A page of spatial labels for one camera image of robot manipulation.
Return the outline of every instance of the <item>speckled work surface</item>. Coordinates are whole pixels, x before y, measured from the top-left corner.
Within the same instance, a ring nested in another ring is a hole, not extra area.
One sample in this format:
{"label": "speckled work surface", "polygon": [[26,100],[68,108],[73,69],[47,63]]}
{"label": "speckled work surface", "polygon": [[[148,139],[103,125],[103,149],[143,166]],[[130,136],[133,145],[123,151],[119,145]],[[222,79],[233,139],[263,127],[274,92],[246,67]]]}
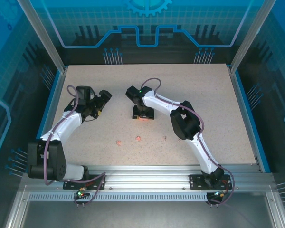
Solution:
{"label": "speckled work surface", "polygon": [[[170,118],[155,111],[155,120],[132,119],[127,88],[158,77],[158,93],[188,100],[205,122],[204,139],[220,164],[255,163],[248,135],[225,64],[69,66],[54,123],[72,97],[67,85],[91,86],[113,96],[100,117],[78,127],[64,147],[68,163],[81,165],[198,164],[186,142],[178,142]],[[157,81],[146,84],[153,89]]]}

